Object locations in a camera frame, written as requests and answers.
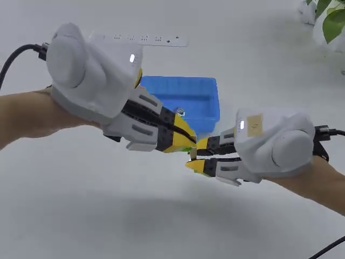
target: gray plastic part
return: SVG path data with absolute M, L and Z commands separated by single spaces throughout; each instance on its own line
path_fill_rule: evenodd
M 220 134 L 219 145 L 231 144 L 234 140 L 234 128 L 227 129 Z
M 158 115 L 161 114 L 163 106 L 162 102 L 159 101 L 155 96 L 149 94 L 148 91 L 141 86 L 138 86 L 132 91 L 129 100 L 149 108 Z
M 141 123 L 123 113 L 102 129 L 104 135 L 124 137 L 130 141 L 127 146 L 129 150 L 152 151 L 157 146 L 158 128 Z
M 161 113 L 162 102 L 149 94 L 145 88 L 139 86 L 133 89 L 129 100 L 147 107 L 157 115 Z M 158 128 L 137 121 L 122 112 L 112 120 L 110 125 L 102 129 L 104 135 L 124 137 L 130 141 L 127 145 L 129 150 L 149 152 L 157 147 Z
M 54 85 L 52 85 L 52 93 L 51 97 L 53 100 L 60 105 L 63 109 L 65 109 L 68 113 L 80 117 L 87 121 L 94 121 L 99 123 L 100 125 L 105 125 L 111 123 L 111 118 L 108 118 L 102 114 L 97 112 L 93 112 L 86 108 L 83 108 L 79 105 L 76 105 L 70 102 L 65 96 L 63 96 L 59 90 L 57 90 Z
M 237 185 L 241 184 L 238 179 L 254 183 L 262 180 L 259 175 L 249 172 L 242 161 L 217 162 L 216 177 L 233 181 Z

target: plant leaf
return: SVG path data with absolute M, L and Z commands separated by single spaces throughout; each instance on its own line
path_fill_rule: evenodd
M 318 5 L 316 7 L 316 14 L 315 14 L 315 19 L 318 19 L 320 15 L 325 11 L 327 6 L 329 6 L 330 2 L 332 0 L 319 0 Z
M 334 12 L 336 10 L 335 7 L 331 7 L 327 9 L 327 15 L 330 15 L 332 12 Z
M 330 43 L 341 33 L 345 26 L 345 9 L 331 12 L 323 21 L 322 30 L 325 40 Z

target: led light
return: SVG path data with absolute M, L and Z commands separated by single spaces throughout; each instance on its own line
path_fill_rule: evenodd
M 133 63 L 134 59 L 135 59 L 135 55 L 134 54 L 130 55 L 129 62 Z

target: electrical outlet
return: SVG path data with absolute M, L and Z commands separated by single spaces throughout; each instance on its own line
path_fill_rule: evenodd
M 140 45 L 149 45 L 149 46 L 169 46 L 169 47 L 187 47 L 188 39 L 180 35 L 173 36 L 163 36 L 163 35 L 148 35 L 148 34 L 113 34 L 113 35 L 101 35 L 92 33 L 90 36 L 92 41 L 101 41 L 101 42 L 131 42 L 137 43 Z
M 134 35 L 127 35 L 127 40 L 133 42 L 133 41 L 135 41 L 135 36 Z
M 161 36 L 156 36 L 155 37 L 155 42 L 161 42 L 162 41 L 162 37 Z
M 140 40 L 141 40 L 142 42 L 147 42 L 147 41 L 149 40 L 149 36 L 148 36 L 148 35 L 146 35 L 146 36 L 141 36 Z

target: metal screw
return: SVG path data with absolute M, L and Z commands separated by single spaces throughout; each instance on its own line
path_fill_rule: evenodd
M 185 111 L 184 111 L 184 109 L 182 109 L 181 107 L 176 108 L 176 109 L 175 109 L 175 112 L 176 112 L 176 114 L 177 114 L 178 116 L 180 116 L 180 117 L 184 117 L 184 116 L 185 116 Z

